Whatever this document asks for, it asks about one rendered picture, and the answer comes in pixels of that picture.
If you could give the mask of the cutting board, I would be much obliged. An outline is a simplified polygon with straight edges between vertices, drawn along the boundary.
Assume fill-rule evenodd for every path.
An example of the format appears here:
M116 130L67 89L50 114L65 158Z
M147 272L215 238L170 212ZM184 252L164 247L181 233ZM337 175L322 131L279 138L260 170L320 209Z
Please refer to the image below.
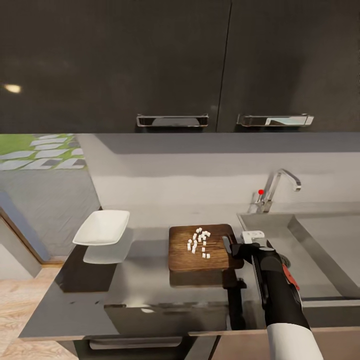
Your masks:
M201 238L201 241L199 241L198 238L203 233L205 233L205 238ZM223 240L224 236L228 237L230 245L238 244L233 229L229 224L171 227L169 229L168 243L169 270L178 273L243 268L244 259L234 259L232 253L227 252ZM190 245L189 240L192 240ZM206 245L203 245L204 242L206 242ZM194 246L195 253L192 252ZM205 248L204 252L202 248ZM207 254L210 255L209 258L207 258Z

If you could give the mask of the parer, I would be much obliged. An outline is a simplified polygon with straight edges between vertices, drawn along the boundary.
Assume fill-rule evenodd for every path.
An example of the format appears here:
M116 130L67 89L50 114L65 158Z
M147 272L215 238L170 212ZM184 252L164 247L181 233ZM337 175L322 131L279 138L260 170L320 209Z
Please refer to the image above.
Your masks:
M269 242L269 240L267 240L267 244L269 248L273 248L273 246L271 245L271 243ZM299 291L300 287L297 284L297 282L295 281L295 279L293 278L293 276L291 275L291 273L289 272L288 268L286 267L286 264L282 264L283 265L283 273L287 279L287 281L291 284L294 284L295 287L297 288L297 290Z

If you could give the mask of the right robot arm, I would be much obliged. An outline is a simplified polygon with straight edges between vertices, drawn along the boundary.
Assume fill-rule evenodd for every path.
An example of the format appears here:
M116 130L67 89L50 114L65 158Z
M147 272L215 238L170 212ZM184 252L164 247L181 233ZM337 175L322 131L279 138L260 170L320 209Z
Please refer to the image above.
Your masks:
M230 245L234 259L253 266L259 299L265 310L271 360L324 360L304 314L296 286L289 283L276 249L260 246L260 230L243 231L242 243Z

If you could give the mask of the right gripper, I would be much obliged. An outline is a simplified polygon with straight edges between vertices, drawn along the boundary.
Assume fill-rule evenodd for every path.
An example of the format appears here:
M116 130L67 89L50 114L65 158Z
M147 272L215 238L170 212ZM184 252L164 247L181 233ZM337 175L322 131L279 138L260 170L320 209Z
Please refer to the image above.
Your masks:
M251 247L260 247L260 244L257 242L253 243L234 243L230 245L231 255L234 259L244 259L248 260L246 253Z

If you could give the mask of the bowl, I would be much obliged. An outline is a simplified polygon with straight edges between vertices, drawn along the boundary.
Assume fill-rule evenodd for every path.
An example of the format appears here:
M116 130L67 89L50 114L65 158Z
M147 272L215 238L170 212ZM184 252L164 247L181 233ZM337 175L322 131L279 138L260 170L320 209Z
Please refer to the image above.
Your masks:
M72 242L91 247L116 245L126 230L129 218L129 211L94 211L82 224Z

